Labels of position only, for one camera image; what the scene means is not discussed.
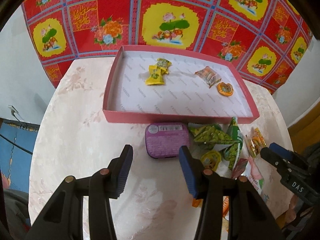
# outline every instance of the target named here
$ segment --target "wooden door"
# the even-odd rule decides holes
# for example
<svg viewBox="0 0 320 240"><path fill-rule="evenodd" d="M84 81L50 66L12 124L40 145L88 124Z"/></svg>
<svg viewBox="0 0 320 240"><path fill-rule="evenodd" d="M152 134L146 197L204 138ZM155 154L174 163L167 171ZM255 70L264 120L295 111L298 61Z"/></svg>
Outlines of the wooden door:
<svg viewBox="0 0 320 240"><path fill-rule="evenodd" d="M320 141L320 102L301 120L289 127L293 150L301 154L303 150Z"/></svg>

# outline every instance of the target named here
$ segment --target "purple tin box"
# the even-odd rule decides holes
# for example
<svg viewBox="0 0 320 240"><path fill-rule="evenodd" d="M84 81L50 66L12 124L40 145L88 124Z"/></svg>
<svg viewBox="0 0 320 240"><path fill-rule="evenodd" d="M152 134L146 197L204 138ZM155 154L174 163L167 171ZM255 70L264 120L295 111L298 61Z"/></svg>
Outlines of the purple tin box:
<svg viewBox="0 0 320 240"><path fill-rule="evenodd" d="M146 128L146 148L152 158L177 157L183 145L190 145L188 128L183 123L152 123Z"/></svg>

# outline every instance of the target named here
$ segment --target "yellow candy wrapper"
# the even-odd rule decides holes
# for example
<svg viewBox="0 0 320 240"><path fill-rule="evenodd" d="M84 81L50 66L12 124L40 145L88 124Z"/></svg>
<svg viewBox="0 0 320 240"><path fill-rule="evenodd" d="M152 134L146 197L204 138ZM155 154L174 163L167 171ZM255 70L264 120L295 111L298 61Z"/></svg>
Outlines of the yellow candy wrapper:
<svg viewBox="0 0 320 240"><path fill-rule="evenodd" d="M160 69L153 70L153 73L146 80L146 85L164 85L164 80Z"/></svg>
<svg viewBox="0 0 320 240"><path fill-rule="evenodd" d="M219 163L221 162L221 154L218 151L212 150L204 154L200 161L206 169L216 171Z"/></svg>
<svg viewBox="0 0 320 240"><path fill-rule="evenodd" d="M158 58L157 61L158 62L156 66L161 69L161 73L169 74L168 68L172 65L172 63L169 60L166 60L165 58Z"/></svg>
<svg viewBox="0 0 320 240"><path fill-rule="evenodd" d="M153 74L157 69L159 69L156 65L149 66L149 73L150 75Z"/></svg>

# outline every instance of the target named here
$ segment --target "round table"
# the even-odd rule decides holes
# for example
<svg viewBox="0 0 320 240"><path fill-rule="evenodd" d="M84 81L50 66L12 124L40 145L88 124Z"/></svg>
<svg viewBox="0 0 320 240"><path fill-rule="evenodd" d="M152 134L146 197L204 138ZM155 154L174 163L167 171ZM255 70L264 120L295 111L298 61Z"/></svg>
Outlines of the round table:
<svg viewBox="0 0 320 240"><path fill-rule="evenodd" d="M93 175L133 146L133 161L124 192L110 200L119 240L189 240L194 238L200 208L192 196L177 158L148 156L147 124L108 123L102 112L103 94L113 57L75 60L55 91L44 114L30 171L29 213L34 222L52 193L68 175ZM260 112L243 134L259 127L267 145L276 142L292 150L284 119L267 89L245 81ZM248 155L246 147L242 155ZM292 193L280 184L276 169L255 159L265 184L262 197L276 218L287 210ZM84 239L90 239L88 199L84 198Z"/></svg>

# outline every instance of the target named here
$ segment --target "electrical cable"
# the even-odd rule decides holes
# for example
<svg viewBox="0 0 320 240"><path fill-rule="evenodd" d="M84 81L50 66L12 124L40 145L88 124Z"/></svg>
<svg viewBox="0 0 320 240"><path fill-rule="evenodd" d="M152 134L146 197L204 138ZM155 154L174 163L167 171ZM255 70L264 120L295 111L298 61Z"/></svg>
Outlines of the electrical cable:
<svg viewBox="0 0 320 240"><path fill-rule="evenodd" d="M24 152L26 152L26 153L29 153L29 154L31 154L31 155L33 154L33 152L30 152L30 151L28 151L27 149L25 149L25 148L23 148L23 147L15 144L14 142L12 142L12 141L10 141L9 139L7 139L6 137L4 137L2 134L0 134L0 136L1 136L3 139L5 139L7 142L9 142L9 143L11 143L12 145L14 145L15 147L19 148L20 150L22 150L22 151L24 151Z"/></svg>
<svg viewBox="0 0 320 240"><path fill-rule="evenodd" d="M23 125L23 122L21 122L21 121L20 121L20 120L15 116L15 114L14 114L14 113L15 113L15 112L14 112L13 110L11 110L11 115L13 115L13 116L15 117L15 119L17 119L17 120L18 120L18 122L19 122L19 123L21 123L21 125L22 125L22 127L23 127L23 128L27 129L27 123L25 123L25 124L26 124L26 126L24 126L24 125Z"/></svg>

